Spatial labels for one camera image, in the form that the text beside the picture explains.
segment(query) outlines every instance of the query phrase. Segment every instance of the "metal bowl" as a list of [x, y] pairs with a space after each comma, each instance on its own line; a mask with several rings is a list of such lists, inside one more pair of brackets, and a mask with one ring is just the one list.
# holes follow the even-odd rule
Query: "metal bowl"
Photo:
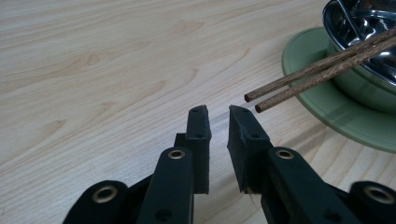
[[[370, 8], [351, 11], [352, 18], [364, 39], [396, 26], [393, 12]], [[341, 7], [331, 1], [323, 10], [323, 25], [331, 38], [328, 54], [360, 42], [346, 20]], [[334, 82], [348, 96], [373, 109], [396, 114], [396, 48], [356, 66]]]

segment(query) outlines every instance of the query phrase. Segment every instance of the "wood grain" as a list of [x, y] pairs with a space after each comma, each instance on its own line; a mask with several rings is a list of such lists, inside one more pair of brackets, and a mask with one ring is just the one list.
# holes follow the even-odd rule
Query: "wood grain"
[[[263, 223], [241, 195], [226, 148], [228, 106], [282, 77], [283, 48], [321, 25], [327, 1], [0, 2], [0, 220], [62, 223], [89, 186], [151, 174], [206, 104], [210, 194], [195, 223]], [[396, 189], [396, 157], [334, 132], [292, 99], [257, 115], [274, 145], [300, 151], [342, 189]]]

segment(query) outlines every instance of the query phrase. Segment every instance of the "wooden chopstick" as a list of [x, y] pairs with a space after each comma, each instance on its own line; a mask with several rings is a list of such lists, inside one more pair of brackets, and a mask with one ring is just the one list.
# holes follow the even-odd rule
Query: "wooden chopstick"
[[396, 29], [387, 30], [386, 32], [381, 33], [380, 35], [373, 36], [372, 38], [362, 41], [357, 45], [351, 46], [345, 50], [341, 50], [333, 54], [332, 56], [324, 58], [318, 62], [312, 63], [306, 68], [294, 72], [293, 74], [282, 77], [274, 82], [261, 86], [258, 89], [245, 94], [245, 101], [246, 102], [253, 101], [255, 99], [264, 96], [265, 94], [278, 90], [284, 86], [287, 86], [298, 79], [301, 79], [303, 77], [311, 75], [312, 73], [316, 73], [318, 71], [326, 69], [338, 62], [341, 62], [347, 58], [352, 57], [353, 55], [357, 55], [358, 53], [361, 53], [363, 50], [368, 49], [373, 45], [377, 45], [378, 43], [385, 41], [394, 35], [396, 35]]
[[325, 82], [332, 77], [335, 77], [341, 73], [344, 73], [348, 69], [351, 69], [352, 67], [365, 62], [366, 60], [369, 60], [370, 58], [373, 58], [375, 55], [381, 53], [384, 50], [390, 49], [392, 47], [396, 46], [396, 29], [389, 30], [388, 32], [384, 32], [381, 35], [382, 41], [379, 43], [375, 43], [373, 46], [366, 46], [364, 51], [359, 50], [357, 54], [355, 54], [352, 57], [349, 57], [345, 59], [344, 61], [335, 64], [334, 66], [322, 71], [318, 75], [315, 75], [308, 80], [293, 86], [285, 91], [282, 91], [273, 97], [270, 97], [269, 99], [257, 104], [255, 106], [257, 112], [262, 112], [274, 105], [277, 105], [283, 101], [288, 100], [289, 98], [306, 91], [322, 82]]

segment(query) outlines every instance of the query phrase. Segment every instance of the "chopstick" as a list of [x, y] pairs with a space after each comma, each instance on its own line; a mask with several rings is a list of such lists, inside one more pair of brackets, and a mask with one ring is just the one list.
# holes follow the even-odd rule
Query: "chopstick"
[[255, 91], [251, 91], [245, 94], [245, 100], [250, 102], [267, 93], [282, 88], [290, 83], [307, 77], [312, 73], [321, 71], [320, 74], [313, 76], [299, 85], [291, 87], [285, 91], [282, 91], [275, 96], [257, 104], [256, 110], [260, 113], [265, 109], [268, 109], [274, 105], [277, 105], [289, 98], [306, 91], [319, 83], [329, 80], [348, 69], [363, 63], [364, 61], [373, 58], [375, 55], [381, 53], [386, 49], [390, 49], [396, 46], [396, 29], [387, 30], [380, 35], [369, 38], [368, 40], [362, 41], [357, 45], [354, 45], [348, 49], [342, 50], [334, 55], [313, 63], [306, 68], [299, 70], [289, 76], [282, 77], [272, 83], [264, 85]]

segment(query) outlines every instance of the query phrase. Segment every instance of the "wooden tabletop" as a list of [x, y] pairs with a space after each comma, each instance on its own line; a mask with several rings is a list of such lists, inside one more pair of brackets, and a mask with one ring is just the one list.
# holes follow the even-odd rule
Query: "wooden tabletop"
[[[239, 193], [227, 149], [229, 105], [282, 77], [281, 55], [321, 25], [321, 0], [0, 2], [0, 222], [62, 223], [89, 186], [132, 186], [207, 105], [210, 194], [194, 223], [265, 223]], [[296, 99], [256, 118], [328, 183], [396, 189], [396, 156], [333, 131]]]

